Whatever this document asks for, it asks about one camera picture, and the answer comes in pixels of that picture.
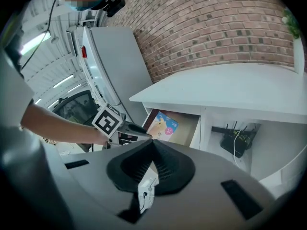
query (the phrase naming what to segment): black slot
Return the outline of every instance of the black slot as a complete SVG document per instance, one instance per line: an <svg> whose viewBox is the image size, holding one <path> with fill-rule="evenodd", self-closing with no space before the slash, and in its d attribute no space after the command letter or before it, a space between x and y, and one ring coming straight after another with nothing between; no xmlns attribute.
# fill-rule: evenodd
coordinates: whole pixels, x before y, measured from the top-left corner
<svg viewBox="0 0 307 230"><path fill-rule="evenodd" d="M221 183L223 189L239 209L245 220L248 220L263 209L250 197L244 189L234 180Z"/></svg>
<svg viewBox="0 0 307 230"><path fill-rule="evenodd" d="M76 162L66 163L65 166L69 170L69 169L77 168L77 167L80 167L86 164L89 164L89 161L83 159L83 160L76 161Z"/></svg>

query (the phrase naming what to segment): white desk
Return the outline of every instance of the white desk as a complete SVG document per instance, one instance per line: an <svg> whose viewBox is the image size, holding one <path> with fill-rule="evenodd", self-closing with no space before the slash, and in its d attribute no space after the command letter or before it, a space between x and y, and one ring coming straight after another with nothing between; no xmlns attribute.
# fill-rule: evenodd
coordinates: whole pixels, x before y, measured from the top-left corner
<svg viewBox="0 0 307 230"><path fill-rule="evenodd" d="M292 160L307 144L306 74L251 63L203 67L175 73L130 100L142 102L148 114L159 109L198 115L190 147L231 162L232 154L220 147L222 136L211 132L212 126L225 127L228 123L232 127L235 121L236 129L261 125L252 148L236 159L244 171L261 182L285 171L285 166L290 168L289 162L293 169L281 183L288 183L303 169L303 163L293 165L299 158Z"/></svg>

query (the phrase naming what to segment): refrigerator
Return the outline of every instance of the refrigerator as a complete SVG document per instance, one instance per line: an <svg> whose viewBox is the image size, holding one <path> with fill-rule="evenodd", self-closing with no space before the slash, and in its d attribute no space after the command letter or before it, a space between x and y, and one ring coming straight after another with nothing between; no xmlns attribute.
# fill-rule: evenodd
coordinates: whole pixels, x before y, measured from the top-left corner
<svg viewBox="0 0 307 230"><path fill-rule="evenodd" d="M142 125L147 113L130 97L152 85L147 67L129 27L84 28L85 63L104 100L128 121Z"/></svg>

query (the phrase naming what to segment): book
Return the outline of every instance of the book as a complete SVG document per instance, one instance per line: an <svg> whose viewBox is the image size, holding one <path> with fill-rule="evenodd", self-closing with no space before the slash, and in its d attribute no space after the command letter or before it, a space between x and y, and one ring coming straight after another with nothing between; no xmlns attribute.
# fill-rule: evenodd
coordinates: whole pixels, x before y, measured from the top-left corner
<svg viewBox="0 0 307 230"><path fill-rule="evenodd" d="M147 134L151 135L153 139L169 141L179 123L165 114L158 112L152 124L149 126Z"/></svg>

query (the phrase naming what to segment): open drawer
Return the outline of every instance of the open drawer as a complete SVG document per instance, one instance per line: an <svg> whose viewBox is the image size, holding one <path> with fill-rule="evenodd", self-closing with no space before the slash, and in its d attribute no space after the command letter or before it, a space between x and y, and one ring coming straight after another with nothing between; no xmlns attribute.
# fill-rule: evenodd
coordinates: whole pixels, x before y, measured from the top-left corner
<svg viewBox="0 0 307 230"><path fill-rule="evenodd" d="M144 129L148 130L159 112L178 122L178 128L169 142L199 149L201 137L201 117L199 115L152 109L143 123Z"/></svg>

